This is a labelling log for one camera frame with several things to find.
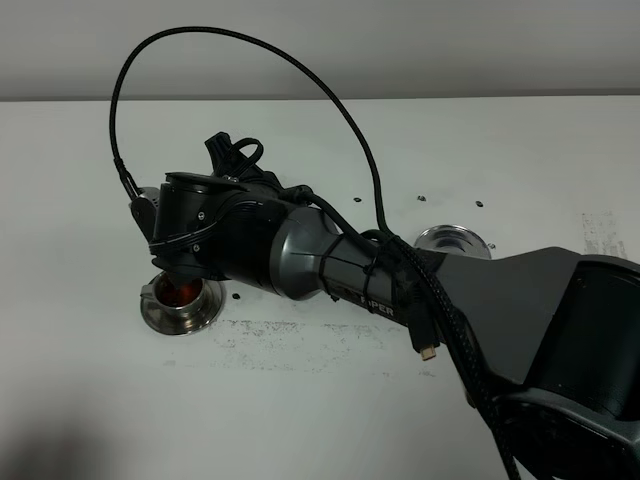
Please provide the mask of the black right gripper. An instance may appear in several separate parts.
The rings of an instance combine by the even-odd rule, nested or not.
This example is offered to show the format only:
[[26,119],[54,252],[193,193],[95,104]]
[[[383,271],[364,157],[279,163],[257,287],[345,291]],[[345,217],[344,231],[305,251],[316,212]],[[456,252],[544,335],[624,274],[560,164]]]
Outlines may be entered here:
[[149,243],[152,263],[186,277],[268,280],[279,193],[271,172],[249,172],[238,182],[168,173]]

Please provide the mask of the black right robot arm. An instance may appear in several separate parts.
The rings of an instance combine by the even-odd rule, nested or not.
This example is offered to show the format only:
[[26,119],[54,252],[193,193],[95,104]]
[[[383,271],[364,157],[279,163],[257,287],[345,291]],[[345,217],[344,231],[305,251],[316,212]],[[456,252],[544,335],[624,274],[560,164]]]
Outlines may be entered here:
[[550,247],[498,260],[358,233],[308,193],[170,173],[150,245],[173,278],[323,292],[445,345],[510,478],[639,475],[639,267]]

